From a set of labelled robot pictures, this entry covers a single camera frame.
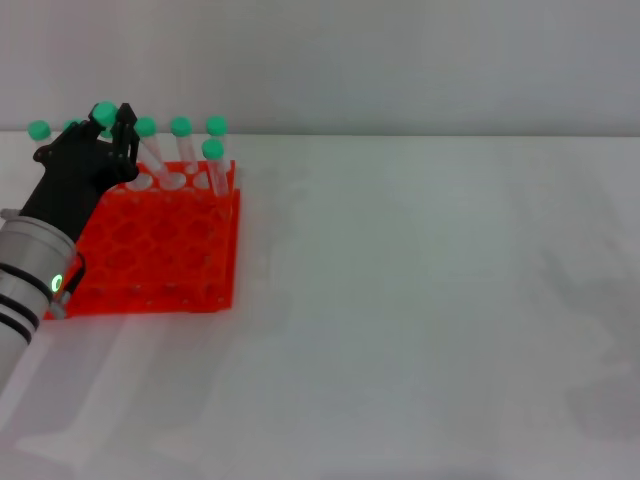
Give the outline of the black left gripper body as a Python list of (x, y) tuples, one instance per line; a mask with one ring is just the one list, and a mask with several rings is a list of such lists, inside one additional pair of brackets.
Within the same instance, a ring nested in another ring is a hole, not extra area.
[(73, 161), (70, 157), (38, 162), (45, 172), (20, 214), (40, 220), (77, 242), (102, 196), (139, 174), (139, 169), (126, 171), (117, 161), (112, 142), (100, 141), (102, 162)]

